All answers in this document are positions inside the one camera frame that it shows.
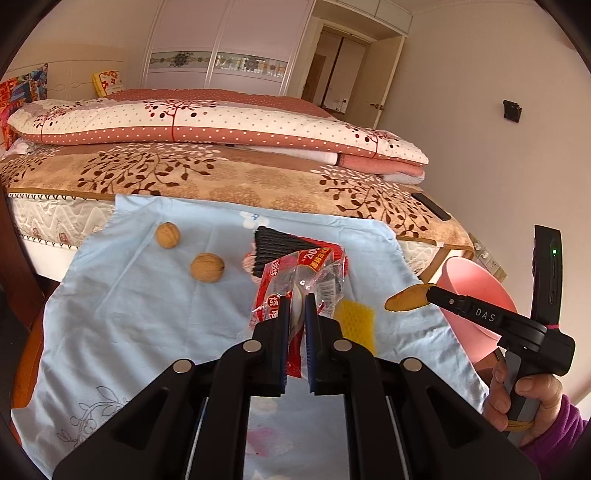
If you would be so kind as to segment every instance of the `yellow sponge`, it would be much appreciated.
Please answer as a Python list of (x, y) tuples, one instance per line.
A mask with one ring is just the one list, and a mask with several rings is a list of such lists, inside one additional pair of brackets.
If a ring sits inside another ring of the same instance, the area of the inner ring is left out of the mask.
[(335, 320), (340, 324), (343, 337), (363, 345), (375, 355), (375, 312), (362, 303), (343, 299), (335, 309)]

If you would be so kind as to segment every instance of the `light blue cloth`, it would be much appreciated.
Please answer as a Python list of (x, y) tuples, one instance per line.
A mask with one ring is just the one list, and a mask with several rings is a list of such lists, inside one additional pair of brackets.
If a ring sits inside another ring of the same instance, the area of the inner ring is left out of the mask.
[[(154, 240), (163, 222), (174, 222), (181, 231), (174, 249)], [(25, 451), (46, 475), (174, 360), (206, 362), (236, 343), (257, 289), (242, 259), (259, 225), (344, 247), (347, 297), (375, 309), (378, 355), (422, 359), (481, 409), (486, 387), (441, 311), (384, 310), (385, 299), (418, 282), (384, 223), (118, 196), (105, 229), (84, 241), (47, 303), (33, 399), (12, 411)], [(191, 261), (206, 251), (225, 260), (217, 283), (190, 275)], [(245, 479), (343, 479), (348, 472), (342, 398), (314, 397), (304, 380), (290, 378), (281, 399), (253, 399)]]

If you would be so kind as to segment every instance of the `rubber band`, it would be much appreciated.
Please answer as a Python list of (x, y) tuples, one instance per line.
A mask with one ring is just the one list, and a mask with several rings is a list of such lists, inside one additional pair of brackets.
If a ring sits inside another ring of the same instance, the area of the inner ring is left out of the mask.
[(533, 421), (517, 421), (509, 420), (509, 425), (505, 429), (506, 432), (524, 432), (534, 426)]

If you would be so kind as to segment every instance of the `black phone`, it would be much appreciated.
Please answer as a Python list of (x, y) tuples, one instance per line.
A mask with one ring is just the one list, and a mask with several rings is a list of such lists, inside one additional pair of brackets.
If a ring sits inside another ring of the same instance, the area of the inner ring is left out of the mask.
[(421, 202), (425, 207), (431, 210), (436, 217), (443, 220), (444, 222), (452, 218), (449, 213), (443, 210), (437, 203), (432, 201), (424, 193), (411, 193), (411, 197)]

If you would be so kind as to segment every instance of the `black sponge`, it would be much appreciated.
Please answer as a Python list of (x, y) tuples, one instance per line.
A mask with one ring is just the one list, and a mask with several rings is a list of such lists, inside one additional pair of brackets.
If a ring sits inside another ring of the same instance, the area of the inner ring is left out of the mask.
[(255, 230), (255, 247), (256, 258), (252, 274), (255, 277), (262, 278), (265, 265), (273, 260), (300, 250), (318, 248), (318, 245), (289, 233), (278, 232), (272, 228), (260, 226)]

